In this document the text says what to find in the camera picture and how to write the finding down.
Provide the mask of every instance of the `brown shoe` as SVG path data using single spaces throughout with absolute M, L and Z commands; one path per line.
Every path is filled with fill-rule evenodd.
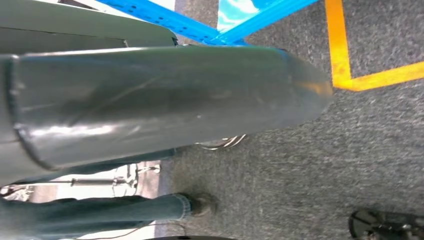
M 185 196 L 190 200 L 192 217 L 213 215 L 217 211 L 217 202 L 210 194 L 202 193 Z

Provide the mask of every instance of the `blue metal frame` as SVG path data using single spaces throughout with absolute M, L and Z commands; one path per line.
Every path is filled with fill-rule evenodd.
M 221 31 L 149 0 L 97 1 L 206 45 L 236 46 L 246 45 L 244 37 L 318 0 L 220 0 L 218 28 Z M 223 28 L 229 20 L 230 25 Z

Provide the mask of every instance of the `gray metal tube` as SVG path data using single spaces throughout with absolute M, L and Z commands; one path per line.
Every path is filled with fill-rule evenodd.
M 14 127 L 51 169 L 298 125 L 332 95 L 326 75 L 264 47 L 28 54 L 11 76 Z

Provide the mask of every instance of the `yellow line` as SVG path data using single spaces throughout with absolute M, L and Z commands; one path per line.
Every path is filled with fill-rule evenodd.
M 424 78 L 424 61 L 352 79 L 353 91 L 363 91 Z
M 349 62 L 343 0 L 325 0 L 325 13 L 327 16 L 333 86 L 351 89 L 351 64 Z

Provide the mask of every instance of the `wire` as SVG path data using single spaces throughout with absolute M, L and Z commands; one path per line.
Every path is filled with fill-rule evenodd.
M 174 225 L 174 226 L 178 226 L 178 227 L 182 228 L 182 231 L 184 232 L 184 236 L 187 236 L 186 227 L 183 226 L 183 225 L 181 225 L 181 224 L 178 224 L 178 223 L 155 223 L 155 224 L 150 224 L 150 225 L 138 227 L 138 228 L 136 228 L 134 230 L 131 230 L 128 233 L 125 233 L 125 234 L 119 235 L 119 236 L 114 236 L 114 237 L 98 237 L 98 238 L 74 238 L 74 240 L 109 240 L 109 239 L 117 239 L 117 238 L 122 238 L 122 237 L 126 237 L 126 236 L 128 236 L 130 234 L 133 234 L 133 233 L 137 232 L 138 230 L 140 230 L 142 228 L 145 228 L 145 227 L 161 226 L 161 225 L 162 226 L 163 225 Z

